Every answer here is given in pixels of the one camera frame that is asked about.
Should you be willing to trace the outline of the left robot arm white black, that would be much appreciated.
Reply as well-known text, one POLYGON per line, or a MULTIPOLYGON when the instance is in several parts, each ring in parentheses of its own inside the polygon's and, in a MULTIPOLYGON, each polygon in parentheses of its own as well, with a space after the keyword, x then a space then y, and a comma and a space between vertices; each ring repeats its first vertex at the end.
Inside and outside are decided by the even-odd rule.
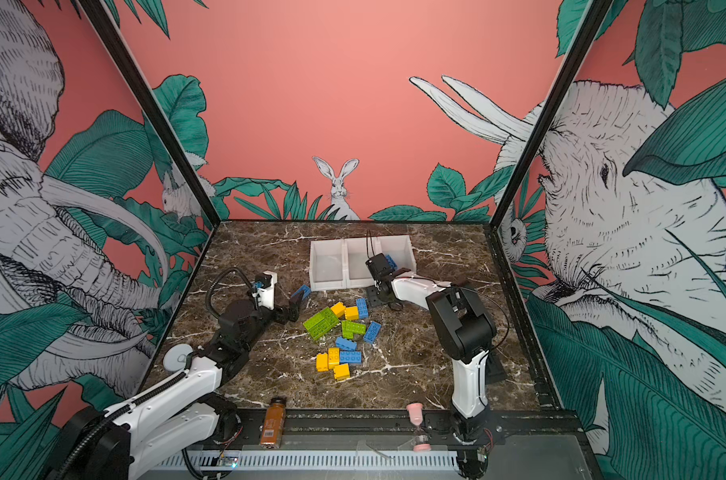
POLYGON ((42 479, 137 479, 172 454, 224 433, 237 409, 217 389, 246 365, 273 323, 298 320, 301 295, 285 306, 231 303, 218 330, 185 357, 179 371, 151 388, 101 411, 87 407, 60 432, 42 479))

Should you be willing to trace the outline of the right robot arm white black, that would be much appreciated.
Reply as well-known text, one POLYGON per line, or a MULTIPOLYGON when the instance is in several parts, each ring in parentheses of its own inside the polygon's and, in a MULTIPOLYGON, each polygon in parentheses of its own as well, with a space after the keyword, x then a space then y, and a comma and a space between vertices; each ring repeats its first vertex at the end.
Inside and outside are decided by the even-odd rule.
POLYGON ((383 254, 365 261, 376 297, 408 302, 427 310, 439 343, 452 360, 452 429, 462 443, 480 435, 488 417, 487 360, 497 334, 492 315, 469 282, 452 283, 394 269, 383 254))

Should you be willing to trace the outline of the white three-compartment bin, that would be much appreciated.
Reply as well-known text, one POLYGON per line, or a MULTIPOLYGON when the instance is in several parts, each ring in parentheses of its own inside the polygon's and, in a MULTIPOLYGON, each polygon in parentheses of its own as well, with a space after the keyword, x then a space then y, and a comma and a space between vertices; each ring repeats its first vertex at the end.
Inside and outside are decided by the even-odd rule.
POLYGON ((364 288, 374 285, 365 262, 382 253, 399 268, 417 271, 409 235, 312 241, 309 281, 312 291, 364 288))

